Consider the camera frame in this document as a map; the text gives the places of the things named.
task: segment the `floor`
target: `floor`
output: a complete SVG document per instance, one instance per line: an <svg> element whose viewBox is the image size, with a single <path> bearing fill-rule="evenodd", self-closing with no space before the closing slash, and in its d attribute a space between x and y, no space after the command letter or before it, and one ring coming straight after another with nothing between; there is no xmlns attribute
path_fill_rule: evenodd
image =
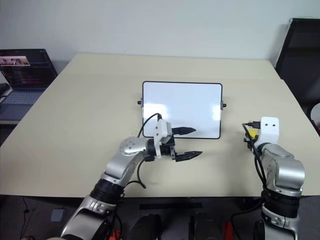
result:
<svg viewBox="0 0 320 240"><path fill-rule="evenodd" d="M12 128L1 128L0 143L10 134ZM71 217L81 199L30 198L25 197L29 213L23 236L33 236L35 240L58 237L63 226ZM160 214L163 233L162 240L188 240L191 215L206 213L215 222L217 230L227 222L230 215L240 211L243 198L198 197L198 198L125 198L118 214L123 223L124 239L135 222L147 214ZM64 209L61 222L51 222L54 209ZM0 239L18 240L24 222L25 205L21 196L0 196ZM320 196L304 197L300 201L299 239L320 239ZM243 240L252 239L255 221L261 219L261 211L237 217L235 224Z"/></svg>

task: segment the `beige table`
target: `beige table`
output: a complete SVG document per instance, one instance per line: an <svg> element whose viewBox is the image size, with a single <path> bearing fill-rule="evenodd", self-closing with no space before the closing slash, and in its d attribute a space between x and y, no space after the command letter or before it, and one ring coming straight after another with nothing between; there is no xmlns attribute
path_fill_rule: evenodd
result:
<svg viewBox="0 0 320 240"><path fill-rule="evenodd" d="M87 195L141 127L143 81L219 82L227 108L220 139L177 139L177 152L203 154L144 163L147 189L132 184L127 197L260 195L241 123L262 116L279 118L279 144L303 162L303 194L320 194L320 138L268 61L106 54L78 54L14 129L0 149L0 193Z"/></svg>

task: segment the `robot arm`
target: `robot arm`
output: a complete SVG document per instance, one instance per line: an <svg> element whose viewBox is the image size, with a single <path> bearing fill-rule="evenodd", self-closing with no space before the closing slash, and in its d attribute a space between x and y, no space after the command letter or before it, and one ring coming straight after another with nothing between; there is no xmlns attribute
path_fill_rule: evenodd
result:
<svg viewBox="0 0 320 240"><path fill-rule="evenodd" d="M124 188L135 172L137 164L169 155L173 160L184 161L200 155L201 151L175 152L174 134L188 134L193 128L171 128L171 124L158 119L152 139L129 137L107 164L94 189L87 195L65 225L61 237L66 240L105 239L113 228L108 216L116 214Z"/></svg>
<svg viewBox="0 0 320 240"><path fill-rule="evenodd" d="M260 122L246 123L245 142L258 151L263 171L267 173L261 193L263 221L255 223L255 240L298 240L298 208L305 180L303 164L277 145L279 120L263 117Z"/></svg>

